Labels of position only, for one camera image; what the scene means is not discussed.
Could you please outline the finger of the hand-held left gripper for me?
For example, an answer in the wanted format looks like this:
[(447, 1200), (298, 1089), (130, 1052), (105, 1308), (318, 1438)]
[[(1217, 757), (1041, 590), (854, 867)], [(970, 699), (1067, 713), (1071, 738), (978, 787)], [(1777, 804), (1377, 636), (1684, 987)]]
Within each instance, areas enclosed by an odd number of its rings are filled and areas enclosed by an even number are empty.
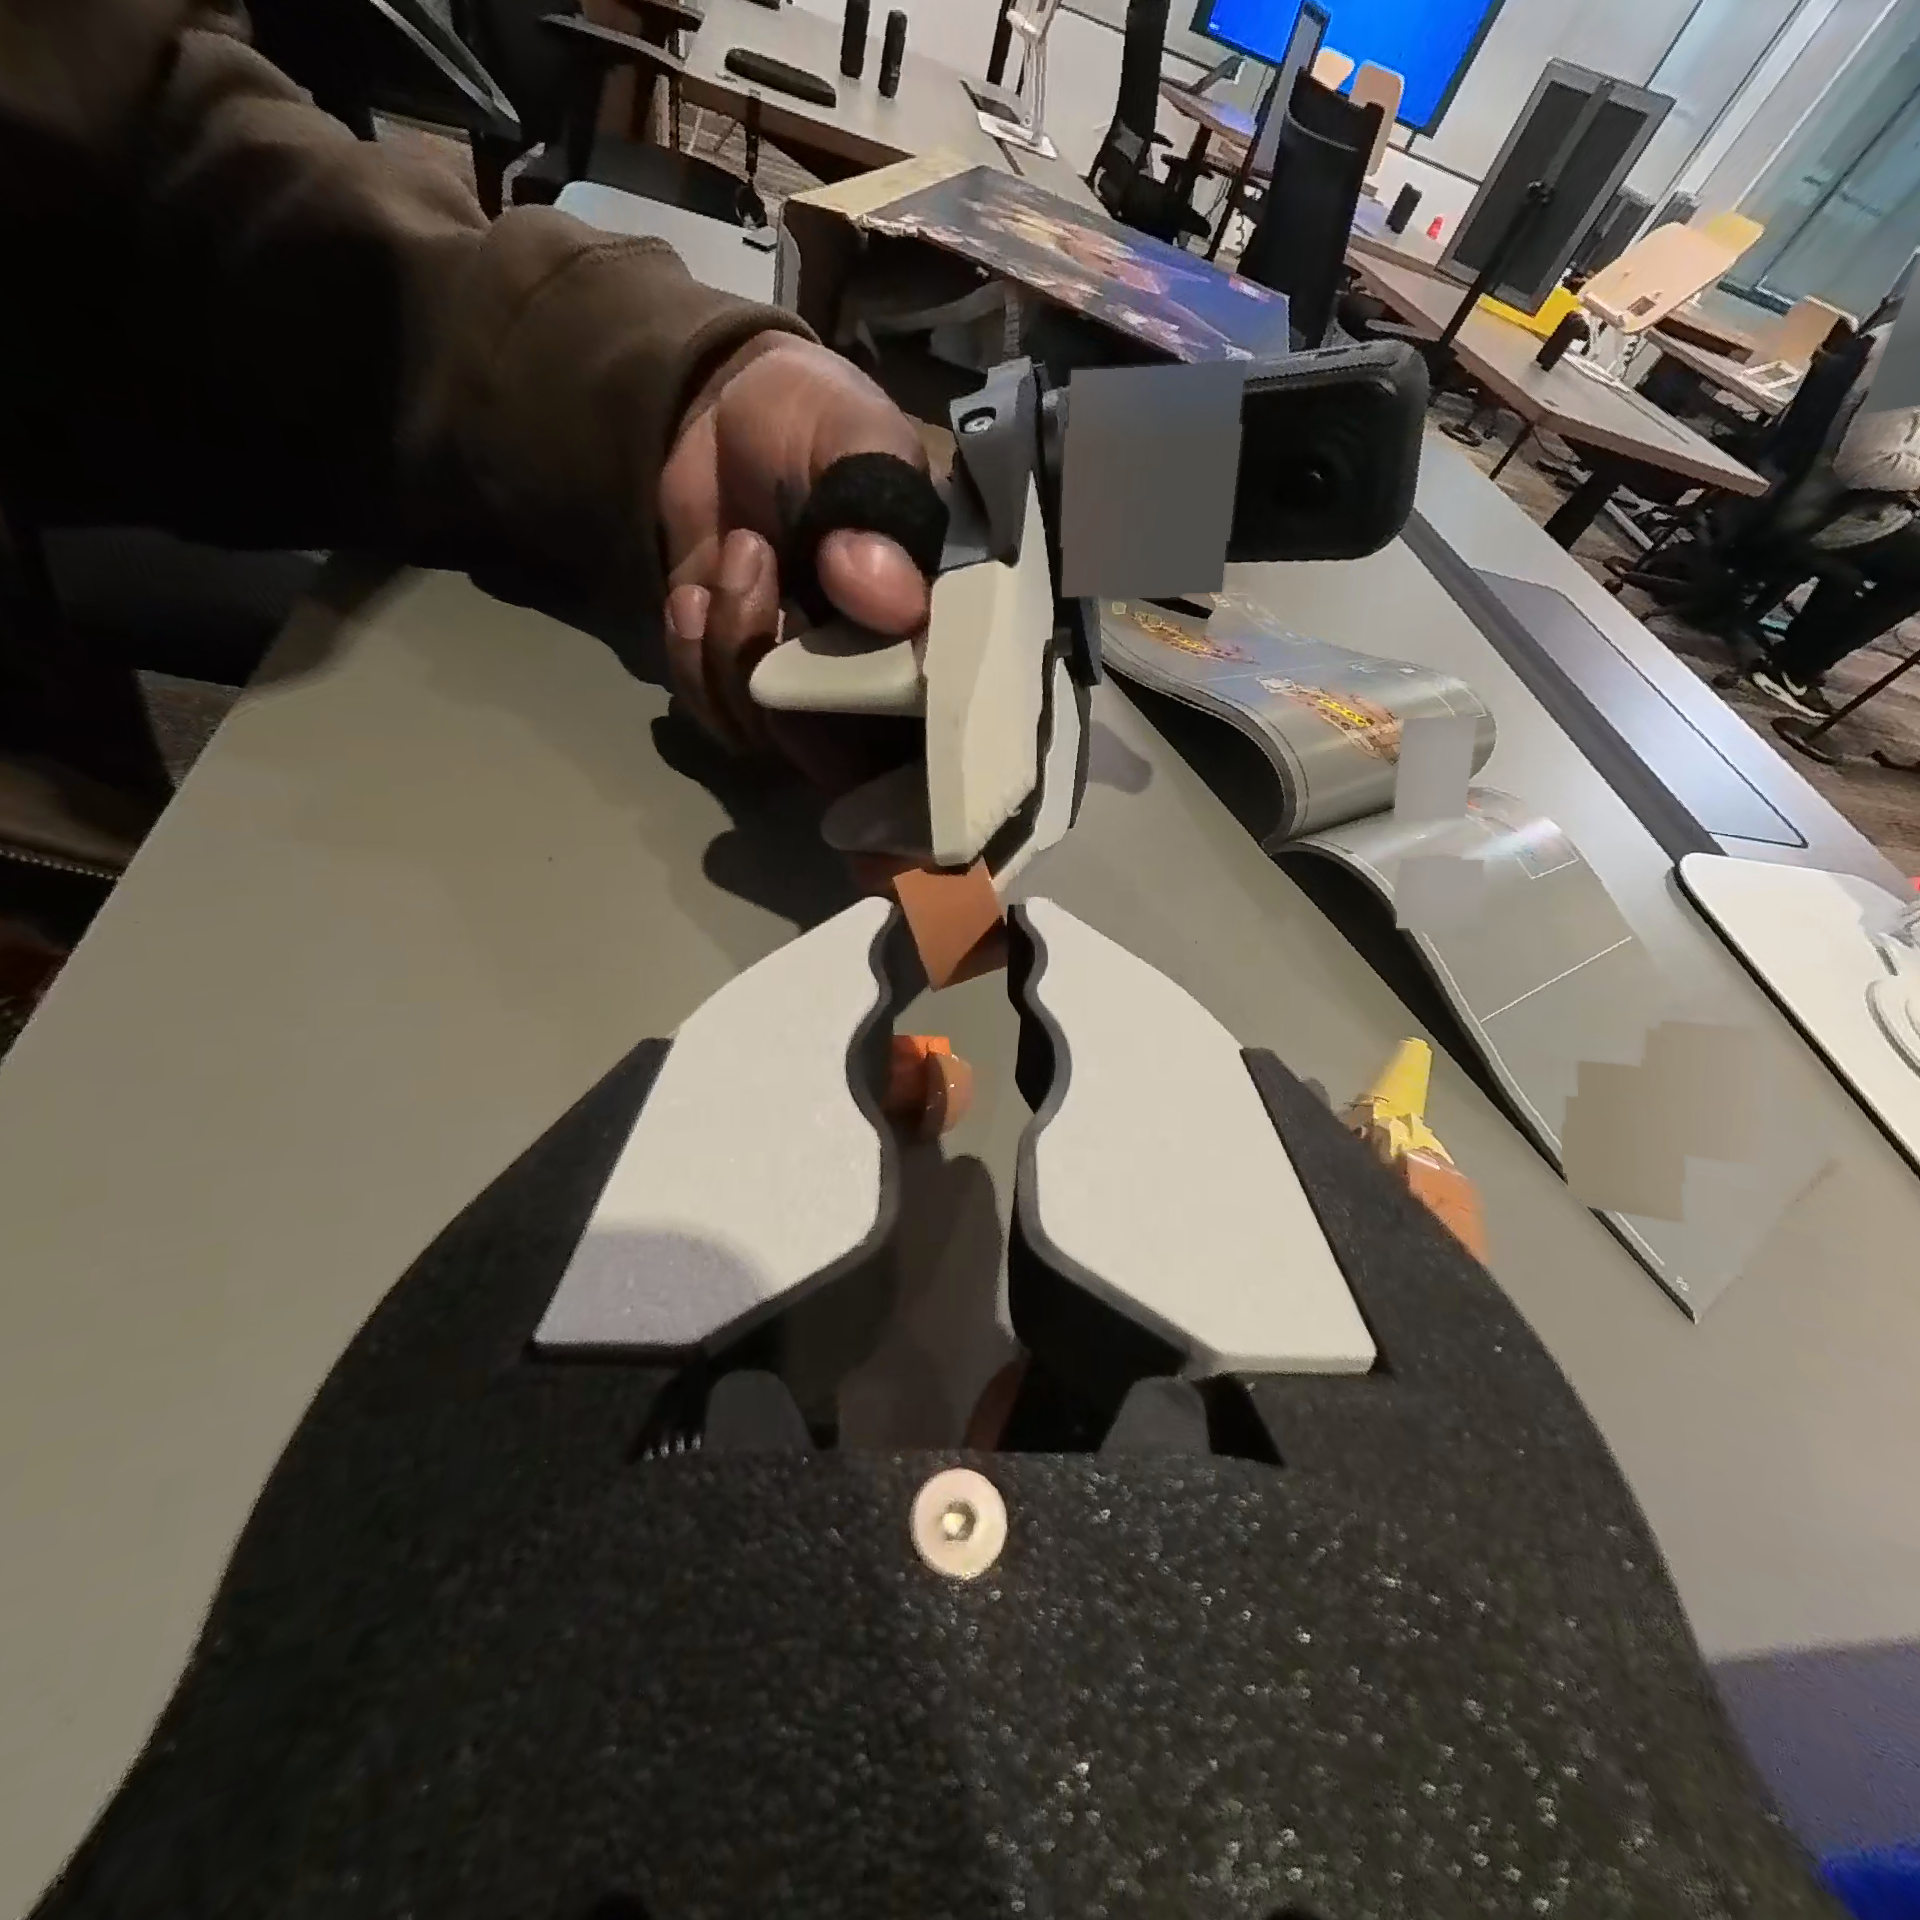
[(865, 641), (831, 622), (770, 650), (750, 692), (770, 713), (922, 720), (929, 852), (953, 870), (1041, 789), (1051, 620), (1047, 537), (1027, 524), (1015, 560), (938, 579), (923, 637)]
[[(1018, 897), (1033, 867), (1077, 822), (1089, 792), (1091, 690), (1063, 659), (1047, 660), (1041, 715), (1041, 771), (1023, 803), (983, 843), (983, 862), (1002, 902)], [(827, 709), (829, 717), (903, 723), (903, 764), (829, 803), (820, 832), (847, 864), (860, 897), (889, 897), (901, 873), (945, 873), (930, 859), (926, 717), (871, 705)]]

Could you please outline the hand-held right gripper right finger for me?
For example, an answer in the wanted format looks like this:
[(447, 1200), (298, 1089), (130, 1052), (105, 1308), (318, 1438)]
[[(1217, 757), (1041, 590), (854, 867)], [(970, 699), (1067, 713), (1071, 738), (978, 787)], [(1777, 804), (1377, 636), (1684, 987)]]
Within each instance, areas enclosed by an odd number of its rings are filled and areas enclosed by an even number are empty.
[(1171, 1373), (1370, 1373), (1377, 1339), (1231, 1030), (1054, 901), (1019, 902), (1015, 932), (1023, 1056), (1047, 1070), (1021, 1248)]

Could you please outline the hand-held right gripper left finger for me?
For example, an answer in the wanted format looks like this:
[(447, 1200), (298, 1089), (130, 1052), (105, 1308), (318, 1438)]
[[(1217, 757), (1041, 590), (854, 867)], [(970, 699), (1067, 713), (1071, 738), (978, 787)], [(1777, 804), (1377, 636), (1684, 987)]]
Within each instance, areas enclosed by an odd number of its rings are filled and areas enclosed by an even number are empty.
[(862, 899), (763, 956), (668, 1043), (534, 1325), (545, 1355), (715, 1358), (892, 1236), (881, 1113), (901, 909)]

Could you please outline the brown curved slope brick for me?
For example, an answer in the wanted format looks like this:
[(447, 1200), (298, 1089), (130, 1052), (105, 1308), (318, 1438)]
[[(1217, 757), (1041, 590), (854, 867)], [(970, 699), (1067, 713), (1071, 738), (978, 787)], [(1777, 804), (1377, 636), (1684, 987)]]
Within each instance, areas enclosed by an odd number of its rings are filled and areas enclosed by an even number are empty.
[(1006, 968), (1004, 901), (983, 858), (962, 870), (901, 868), (889, 892), (932, 993)]

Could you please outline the brown tan brick-built model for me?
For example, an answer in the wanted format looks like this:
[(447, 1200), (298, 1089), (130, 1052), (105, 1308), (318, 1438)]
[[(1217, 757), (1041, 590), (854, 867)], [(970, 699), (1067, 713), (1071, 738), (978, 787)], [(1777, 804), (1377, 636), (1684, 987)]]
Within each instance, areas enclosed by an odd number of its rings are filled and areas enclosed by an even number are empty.
[(1340, 1108), (1341, 1125), (1479, 1262), (1491, 1243), (1481, 1194), (1426, 1117), (1434, 1046), (1404, 1041), (1377, 1080)]

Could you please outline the grey desk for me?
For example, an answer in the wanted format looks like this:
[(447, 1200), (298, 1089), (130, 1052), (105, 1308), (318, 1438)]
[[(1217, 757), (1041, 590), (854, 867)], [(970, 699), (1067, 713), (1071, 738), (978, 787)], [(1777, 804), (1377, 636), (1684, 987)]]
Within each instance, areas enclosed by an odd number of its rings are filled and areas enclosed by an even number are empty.
[[(1420, 548), (1239, 574), (1465, 665), (1683, 1017), (1751, 1024), (1815, 1184), (1690, 1324), (1458, 1056), (1439, 1136), (1815, 1846), (1916, 1825), (1916, 1176), (1676, 897)], [(783, 800), (666, 760), (661, 689), (458, 574), (339, 568), (4, 1060), (4, 1915), (145, 1746), (261, 1484), (425, 1245), (827, 908)]]

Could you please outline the black office chair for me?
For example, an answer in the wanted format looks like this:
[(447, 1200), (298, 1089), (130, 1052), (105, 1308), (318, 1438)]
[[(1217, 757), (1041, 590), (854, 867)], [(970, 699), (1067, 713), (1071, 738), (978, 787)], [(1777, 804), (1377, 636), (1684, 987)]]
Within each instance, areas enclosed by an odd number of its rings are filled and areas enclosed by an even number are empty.
[(1269, 120), (1276, 150), (1236, 274), (1285, 298), (1295, 352), (1321, 347), (1333, 328), (1353, 213), (1383, 124), (1381, 104), (1358, 104), (1308, 72)]
[(641, 133), (659, 94), (676, 104), (700, 5), (375, 5), (358, 133), (402, 128), (429, 157), (463, 156), (486, 216), (548, 206), (588, 180), (684, 200), (685, 168)]
[(1089, 190), (1121, 225), (1183, 244), (1205, 225), (1194, 213), (1191, 190), (1177, 176), (1154, 172), (1158, 133), (1161, 62), (1171, 2), (1130, 2), (1122, 21), (1121, 83), (1110, 125), (1089, 168)]

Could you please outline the grey top office table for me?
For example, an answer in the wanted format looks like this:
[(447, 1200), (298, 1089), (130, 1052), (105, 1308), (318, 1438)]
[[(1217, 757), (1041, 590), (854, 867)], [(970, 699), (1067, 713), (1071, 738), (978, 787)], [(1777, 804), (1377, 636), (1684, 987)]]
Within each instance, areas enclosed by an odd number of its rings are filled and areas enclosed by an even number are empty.
[[(1651, 474), (1661, 475), (1654, 486), (1660, 499), (1686, 490), (1745, 499), (1769, 492), (1763, 474), (1671, 418), (1638, 389), (1577, 372), (1570, 356), (1540, 369), (1540, 346), (1516, 323), (1479, 308), (1457, 320), (1467, 296), (1425, 257), (1361, 234), (1349, 243), (1349, 261), (1361, 288), (1412, 328), (1439, 370), (1462, 378), (1479, 395), (1519, 418), (1518, 449), (1545, 429), (1590, 454), (1586, 482), (1545, 525), (1545, 536), (1561, 548), (1572, 548), (1626, 484)], [(1457, 334), (1449, 346), (1439, 346), (1452, 323)]]

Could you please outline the cardboard set box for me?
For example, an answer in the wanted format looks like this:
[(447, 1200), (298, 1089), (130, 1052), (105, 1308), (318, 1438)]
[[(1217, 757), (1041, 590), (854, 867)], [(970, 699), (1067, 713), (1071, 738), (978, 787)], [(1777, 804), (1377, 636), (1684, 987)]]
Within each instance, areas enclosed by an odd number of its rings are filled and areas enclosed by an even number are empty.
[(1285, 296), (945, 150), (786, 200), (775, 302), (842, 352), (916, 344), (964, 370), (1044, 356), (1044, 331), (1125, 365), (1292, 350)]

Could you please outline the grey panel on stand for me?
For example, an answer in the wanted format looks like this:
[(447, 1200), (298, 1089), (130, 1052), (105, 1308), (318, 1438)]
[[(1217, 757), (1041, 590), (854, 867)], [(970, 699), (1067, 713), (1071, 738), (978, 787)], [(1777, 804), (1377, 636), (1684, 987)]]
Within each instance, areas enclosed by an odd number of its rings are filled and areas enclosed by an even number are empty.
[(1550, 59), (1437, 258), (1437, 273), (1535, 308), (1674, 109), (1674, 97)]

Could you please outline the pale wooden stand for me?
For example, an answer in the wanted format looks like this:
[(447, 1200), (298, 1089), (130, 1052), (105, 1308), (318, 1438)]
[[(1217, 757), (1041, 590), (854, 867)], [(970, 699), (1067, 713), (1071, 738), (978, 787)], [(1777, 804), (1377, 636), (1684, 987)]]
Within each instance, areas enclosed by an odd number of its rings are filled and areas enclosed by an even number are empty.
[(1663, 225), (1586, 280), (1580, 306), (1598, 330), (1641, 334), (1734, 267), (1765, 225), (1727, 210), (1705, 225)]

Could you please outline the grey open instruction booklet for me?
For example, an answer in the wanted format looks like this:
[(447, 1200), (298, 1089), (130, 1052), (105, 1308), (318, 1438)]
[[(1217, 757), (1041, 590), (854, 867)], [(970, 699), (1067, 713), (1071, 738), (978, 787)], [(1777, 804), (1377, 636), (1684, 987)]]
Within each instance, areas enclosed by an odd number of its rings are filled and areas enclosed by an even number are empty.
[(1236, 595), (1100, 612), (1108, 670), (1260, 849), (1377, 905), (1527, 1139), (1700, 1322), (1825, 1155), (1763, 1029), (1658, 948), (1570, 804), (1527, 794), (1477, 685)]

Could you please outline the long wooden table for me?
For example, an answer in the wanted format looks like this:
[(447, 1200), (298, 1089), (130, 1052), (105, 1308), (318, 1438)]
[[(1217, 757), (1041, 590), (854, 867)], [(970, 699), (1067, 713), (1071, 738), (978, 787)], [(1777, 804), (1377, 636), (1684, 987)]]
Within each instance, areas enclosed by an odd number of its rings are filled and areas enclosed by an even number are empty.
[(773, 90), (762, 94), (758, 134), (777, 154), (839, 184), (929, 154), (1018, 174), (1057, 200), (1095, 208), (1097, 200), (1067, 161), (1006, 149), (978, 124), (964, 75), (918, 51), (903, 54), (893, 97), (877, 90), (877, 51), (862, 81), (839, 74), (842, 24), (802, 5), (702, 5), (702, 26), (685, 37), (681, 90), (687, 106), (738, 120), (753, 97), (747, 81), (727, 68), (727, 52), (802, 66), (835, 88), (835, 104), (805, 104)]

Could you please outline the white board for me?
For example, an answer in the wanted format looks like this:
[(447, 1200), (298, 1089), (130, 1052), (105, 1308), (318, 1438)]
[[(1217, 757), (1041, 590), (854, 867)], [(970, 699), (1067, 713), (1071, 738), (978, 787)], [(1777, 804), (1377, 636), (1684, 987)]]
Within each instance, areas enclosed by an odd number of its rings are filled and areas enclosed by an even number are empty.
[(1901, 1156), (1917, 1164), (1917, 1073), (1885, 1043), (1866, 989), (1881, 977), (1869, 944), (1898, 899), (1846, 873), (1691, 852), (1677, 884)]

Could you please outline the blue wall screen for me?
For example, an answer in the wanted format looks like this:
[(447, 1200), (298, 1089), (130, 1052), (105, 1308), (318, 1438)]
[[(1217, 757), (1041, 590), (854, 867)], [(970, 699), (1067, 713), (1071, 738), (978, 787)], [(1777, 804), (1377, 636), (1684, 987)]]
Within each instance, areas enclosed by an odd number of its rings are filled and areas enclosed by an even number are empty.
[[(1414, 134), (1437, 128), (1486, 41), (1502, 2), (1319, 2), (1324, 46), (1358, 64), (1402, 74), (1398, 124)], [(1299, 2), (1201, 2), (1191, 30), (1244, 57), (1276, 64)]]

